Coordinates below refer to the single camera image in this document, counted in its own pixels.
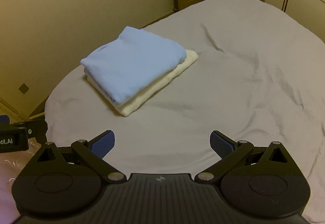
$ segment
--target white logo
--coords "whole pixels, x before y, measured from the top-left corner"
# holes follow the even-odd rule
[[[159,181],[159,182],[161,183],[162,181],[165,180],[165,177],[163,177],[163,176],[159,176],[159,177],[156,178],[156,180]]]

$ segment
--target cloth fold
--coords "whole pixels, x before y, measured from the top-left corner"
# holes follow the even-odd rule
[[[112,104],[122,106],[185,58],[185,49],[175,41],[126,27],[116,40],[97,48],[80,63]]]
[[[174,78],[179,76],[184,70],[189,68],[198,58],[196,52],[192,50],[186,50],[186,59],[180,63],[175,69],[165,73],[160,78],[153,81],[146,88],[139,91],[132,99],[123,104],[117,106],[112,102],[110,95],[98,84],[94,77],[85,69],[84,72],[87,75],[87,80],[100,92],[103,96],[113,105],[113,107],[124,117],[129,116],[132,112],[137,110],[144,102],[146,102],[155,92],[159,91],[166,85],[168,85]]]

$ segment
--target pink plastic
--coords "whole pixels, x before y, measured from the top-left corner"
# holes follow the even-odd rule
[[[11,224],[20,215],[11,195],[11,187],[16,177],[41,145],[35,138],[28,140],[27,151],[0,154],[0,223]]]

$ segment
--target white towel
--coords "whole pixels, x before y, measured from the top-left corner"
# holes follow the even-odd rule
[[[160,78],[153,81],[149,86],[139,91],[133,98],[122,106],[116,106],[111,100],[108,94],[103,90],[95,79],[87,73],[87,80],[101,93],[103,96],[113,105],[113,107],[124,117],[129,116],[132,112],[137,110],[144,102],[147,101],[155,92],[168,85],[174,78],[179,76],[184,70],[189,68],[198,58],[196,52],[192,50],[186,50],[187,57],[183,63],[177,65],[177,67]]]

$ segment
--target folded blue cloth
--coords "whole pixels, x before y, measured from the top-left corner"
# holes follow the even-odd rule
[[[178,43],[143,29],[126,27],[119,37],[81,60],[90,74],[121,106],[186,59]]]

